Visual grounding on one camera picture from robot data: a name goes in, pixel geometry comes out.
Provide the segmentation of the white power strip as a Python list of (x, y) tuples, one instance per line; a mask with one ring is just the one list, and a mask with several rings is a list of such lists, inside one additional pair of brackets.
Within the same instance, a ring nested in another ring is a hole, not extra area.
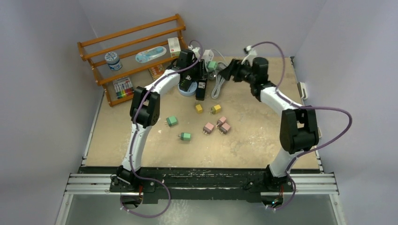
[(205, 62), (206, 68), (208, 68), (208, 64), (213, 60), (214, 52), (212, 50), (205, 50), (202, 56), (202, 59)]

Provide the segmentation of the green USB charger plug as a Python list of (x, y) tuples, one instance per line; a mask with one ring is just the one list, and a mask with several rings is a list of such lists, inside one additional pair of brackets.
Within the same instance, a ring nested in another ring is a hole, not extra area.
[(175, 125), (178, 124), (178, 120), (176, 118), (176, 116), (170, 116), (166, 118), (165, 123), (169, 126), (169, 127), (173, 127)]

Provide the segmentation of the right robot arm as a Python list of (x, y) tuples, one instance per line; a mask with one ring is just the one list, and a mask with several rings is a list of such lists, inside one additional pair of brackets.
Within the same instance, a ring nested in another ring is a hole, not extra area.
[(318, 144), (315, 110), (291, 101), (278, 90), (268, 79), (268, 60), (263, 57), (254, 58), (251, 63), (233, 59), (219, 74), (227, 81), (232, 79), (234, 82), (249, 83), (251, 94), (281, 117), (281, 149), (274, 161), (267, 166), (268, 175), (263, 179), (265, 188), (274, 191), (281, 186), (281, 178), (287, 176), (295, 159)]

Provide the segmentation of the pink USB charger plug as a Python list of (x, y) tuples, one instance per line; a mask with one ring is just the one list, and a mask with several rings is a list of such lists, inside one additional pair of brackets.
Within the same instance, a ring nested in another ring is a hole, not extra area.
[(214, 129), (214, 125), (210, 122), (208, 122), (204, 127), (203, 127), (203, 133), (204, 134), (210, 134), (212, 133), (213, 129)]

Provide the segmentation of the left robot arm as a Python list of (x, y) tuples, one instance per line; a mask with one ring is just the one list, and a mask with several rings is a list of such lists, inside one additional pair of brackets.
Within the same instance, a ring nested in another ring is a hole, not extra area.
[(194, 60), (195, 53), (186, 49), (181, 51), (176, 64), (165, 70), (152, 84), (146, 87), (137, 87), (130, 107), (131, 136), (122, 164), (116, 170), (116, 177), (122, 186), (129, 192), (136, 191), (140, 182), (153, 178), (139, 175), (141, 160), (151, 128), (158, 122), (160, 116), (161, 96), (180, 82), (180, 76), (195, 68), (201, 61), (203, 50)]

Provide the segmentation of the round light blue power socket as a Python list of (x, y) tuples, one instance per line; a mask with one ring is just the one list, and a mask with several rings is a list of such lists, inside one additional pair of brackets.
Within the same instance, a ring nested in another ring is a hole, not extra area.
[(180, 86), (177, 86), (177, 89), (178, 89), (179, 93), (180, 93), (182, 96), (190, 97), (190, 96), (194, 96), (194, 95), (195, 95), (196, 90), (197, 90), (197, 85), (194, 84), (193, 86), (190, 86), (190, 87), (188, 88), (188, 90), (182, 90), (182, 89), (180, 88)]

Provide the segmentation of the long black power strip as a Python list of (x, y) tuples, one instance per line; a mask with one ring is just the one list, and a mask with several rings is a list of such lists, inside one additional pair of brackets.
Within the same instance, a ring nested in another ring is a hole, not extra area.
[(188, 90), (188, 88), (191, 86), (192, 82), (193, 82), (192, 77), (190, 75), (186, 75), (180, 80), (180, 83), (178, 86), (180, 86), (180, 88), (182, 90)]

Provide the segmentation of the yellow USB charger plug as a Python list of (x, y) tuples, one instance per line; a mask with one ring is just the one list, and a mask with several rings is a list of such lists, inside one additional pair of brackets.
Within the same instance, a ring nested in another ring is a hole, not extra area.
[(198, 114), (203, 113), (203, 108), (202, 108), (201, 104), (196, 104), (196, 105), (195, 105), (195, 110), (196, 110), (196, 112), (197, 112)]

